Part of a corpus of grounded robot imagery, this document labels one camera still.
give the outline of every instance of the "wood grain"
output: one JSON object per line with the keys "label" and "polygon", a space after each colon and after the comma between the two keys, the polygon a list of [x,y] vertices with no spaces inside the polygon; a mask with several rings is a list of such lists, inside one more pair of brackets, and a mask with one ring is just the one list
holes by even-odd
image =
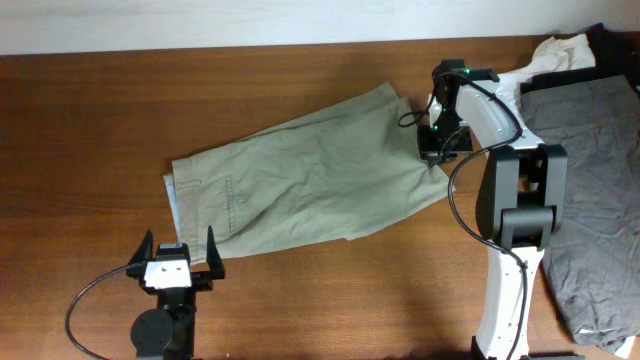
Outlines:
{"label": "wood grain", "polygon": [[[17,56],[0,59],[0,356],[80,359],[63,318],[89,281],[125,264],[147,228],[175,241],[161,175],[170,161],[319,110],[390,81],[424,106],[431,70],[463,57],[498,72],[542,37]],[[457,183],[473,222],[483,160]],[[225,261],[198,298],[205,359],[374,359],[466,351],[484,303],[486,249],[446,201],[357,241]],[[535,284],[533,352],[577,351]],[[125,276],[72,319],[78,339],[134,356],[129,328],[155,305]],[[632,358],[638,358],[636,346]]]}

